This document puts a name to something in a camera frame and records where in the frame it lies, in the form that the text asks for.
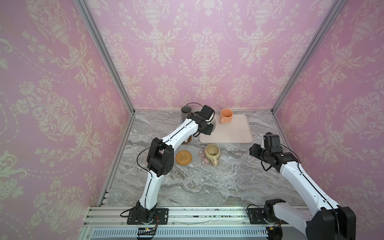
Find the brown round wooden coaster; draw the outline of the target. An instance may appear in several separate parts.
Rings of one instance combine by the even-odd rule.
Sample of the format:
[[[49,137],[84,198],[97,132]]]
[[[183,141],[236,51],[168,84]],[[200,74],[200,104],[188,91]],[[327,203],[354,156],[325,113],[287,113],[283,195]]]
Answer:
[[[189,136],[189,138],[186,141],[184,141],[182,144],[186,145],[186,144],[190,143],[191,140],[192,140],[192,136]]]

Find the beige glazed round mug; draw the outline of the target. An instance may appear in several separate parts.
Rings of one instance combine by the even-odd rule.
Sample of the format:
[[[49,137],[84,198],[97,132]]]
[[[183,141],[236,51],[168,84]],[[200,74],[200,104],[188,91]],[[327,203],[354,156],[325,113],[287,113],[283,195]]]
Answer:
[[[211,162],[214,167],[219,165],[219,158],[221,157],[221,150],[219,146],[215,144],[207,145],[204,154],[205,158]]]

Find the orange ceramic mug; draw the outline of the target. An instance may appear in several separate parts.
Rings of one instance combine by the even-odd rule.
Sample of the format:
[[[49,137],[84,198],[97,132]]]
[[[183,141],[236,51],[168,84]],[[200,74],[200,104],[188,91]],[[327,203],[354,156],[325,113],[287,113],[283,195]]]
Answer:
[[[221,110],[220,123],[222,125],[230,124],[232,122],[233,115],[234,115],[234,113],[230,109]]]

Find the grey ceramic mug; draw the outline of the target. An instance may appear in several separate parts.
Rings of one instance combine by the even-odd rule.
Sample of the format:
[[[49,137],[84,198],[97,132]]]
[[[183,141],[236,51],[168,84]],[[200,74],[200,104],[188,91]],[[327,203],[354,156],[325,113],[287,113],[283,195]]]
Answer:
[[[192,112],[192,108],[190,106],[184,106],[181,108],[181,123],[183,123],[187,116]]]

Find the pink flower coaster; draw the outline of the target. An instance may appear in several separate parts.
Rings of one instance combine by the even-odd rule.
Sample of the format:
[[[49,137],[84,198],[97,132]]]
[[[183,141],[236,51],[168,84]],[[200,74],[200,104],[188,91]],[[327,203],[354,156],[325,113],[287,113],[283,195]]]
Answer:
[[[201,161],[203,164],[205,165],[212,165],[214,167],[218,167],[219,164],[220,164],[220,157],[222,156],[222,152],[219,152],[217,155],[210,155],[210,154],[207,154],[206,155],[206,152],[205,150],[202,150],[199,152],[200,154],[200,157],[201,157]]]

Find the woven rattan round coaster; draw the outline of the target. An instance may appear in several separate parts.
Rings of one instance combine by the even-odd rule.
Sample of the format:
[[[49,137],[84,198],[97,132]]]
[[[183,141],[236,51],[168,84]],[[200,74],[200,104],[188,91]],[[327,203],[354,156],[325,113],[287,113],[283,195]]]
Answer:
[[[193,160],[193,156],[189,151],[180,151],[175,156],[175,161],[178,165],[186,166]]]

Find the purple ceramic mug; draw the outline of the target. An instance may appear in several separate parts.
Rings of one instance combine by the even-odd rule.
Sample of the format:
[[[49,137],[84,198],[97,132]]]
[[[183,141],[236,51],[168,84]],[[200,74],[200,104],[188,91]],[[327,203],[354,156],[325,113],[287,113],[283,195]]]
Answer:
[[[215,117],[213,117],[213,119],[210,121],[210,125],[212,126],[211,133],[213,133],[217,125],[217,119]]]

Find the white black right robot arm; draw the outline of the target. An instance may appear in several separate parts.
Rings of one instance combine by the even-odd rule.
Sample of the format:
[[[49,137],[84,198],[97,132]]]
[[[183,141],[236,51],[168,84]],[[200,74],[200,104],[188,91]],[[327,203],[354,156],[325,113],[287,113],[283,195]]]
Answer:
[[[308,240],[354,240],[357,217],[349,207],[343,207],[328,196],[302,169],[292,153],[284,153],[280,145],[269,149],[258,144],[250,147],[250,156],[268,163],[286,178],[305,201],[305,213],[282,199],[265,202],[264,219],[271,224],[286,222]]]

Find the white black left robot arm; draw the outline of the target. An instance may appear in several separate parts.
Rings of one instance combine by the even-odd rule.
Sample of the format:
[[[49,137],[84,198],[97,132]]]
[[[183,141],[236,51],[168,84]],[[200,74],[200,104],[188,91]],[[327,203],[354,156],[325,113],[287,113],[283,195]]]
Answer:
[[[214,116],[215,111],[204,106],[199,112],[189,113],[185,121],[166,137],[152,140],[147,148],[147,167],[144,168],[148,172],[147,182],[134,207],[141,222],[150,223],[155,217],[158,193],[165,175],[174,166],[175,150],[193,134],[210,135]]]

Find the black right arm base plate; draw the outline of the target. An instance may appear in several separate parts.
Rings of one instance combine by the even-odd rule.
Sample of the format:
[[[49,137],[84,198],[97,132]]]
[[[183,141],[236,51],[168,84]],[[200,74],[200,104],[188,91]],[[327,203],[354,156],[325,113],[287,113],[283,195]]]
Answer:
[[[248,215],[251,225],[288,225],[284,221],[269,222],[264,218],[264,210],[251,207],[246,209],[246,214]]]

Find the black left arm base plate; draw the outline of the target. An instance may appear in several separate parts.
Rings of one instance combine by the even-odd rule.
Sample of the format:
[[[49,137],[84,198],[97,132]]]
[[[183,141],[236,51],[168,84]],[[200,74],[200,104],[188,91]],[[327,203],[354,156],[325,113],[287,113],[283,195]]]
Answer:
[[[169,209],[137,210],[129,211],[127,217],[128,225],[167,225]]]

